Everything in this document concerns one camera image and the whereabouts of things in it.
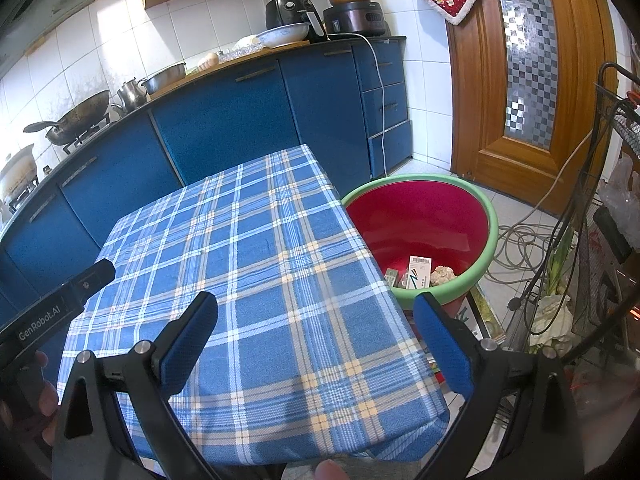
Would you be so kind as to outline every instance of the frying pan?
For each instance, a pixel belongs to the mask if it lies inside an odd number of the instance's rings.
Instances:
[[[52,126],[45,137],[56,146],[66,146],[76,140],[91,126],[100,122],[109,106],[109,91],[103,90],[82,101],[68,111],[59,121],[40,121],[25,126],[25,133],[39,132]]]

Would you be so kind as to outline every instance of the metal kettle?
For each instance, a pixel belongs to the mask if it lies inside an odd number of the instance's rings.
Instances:
[[[118,97],[122,101],[122,106],[114,104],[113,107],[129,113],[146,103],[146,89],[140,88],[136,78],[133,78],[120,87]]]

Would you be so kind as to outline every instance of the human hand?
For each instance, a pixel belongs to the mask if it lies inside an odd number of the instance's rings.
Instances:
[[[44,368],[49,363],[49,358],[47,358],[45,353],[37,351],[36,361],[42,368]],[[44,381],[44,388],[40,393],[38,406],[44,416],[51,416],[58,410],[58,392],[49,381]],[[7,428],[11,428],[14,423],[14,418],[9,407],[2,400],[0,400],[0,418],[2,418],[2,421],[5,423]],[[55,416],[49,425],[42,430],[42,438],[50,446],[53,446],[57,421],[58,416]]]
[[[349,477],[333,460],[324,460],[316,467],[314,480],[349,480]]]

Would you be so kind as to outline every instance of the plaid tablecloth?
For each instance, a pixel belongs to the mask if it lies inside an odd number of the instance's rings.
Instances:
[[[153,340],[208,290],[218,324],[170,403],[210,463],[345,452],[419,460],[444,434],[449,411],[424,354],[308,147],[121,218],[100,258],[116,279],[71,324],[60,395],[79,351],[101,357]],[[128,398],[120,402],[151,457]]]

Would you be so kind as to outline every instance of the door glass panel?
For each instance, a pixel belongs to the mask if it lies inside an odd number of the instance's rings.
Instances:
[[[548,150],[558,92],[558,44],[551,0],[500,2],[507,42],[504,134]]]

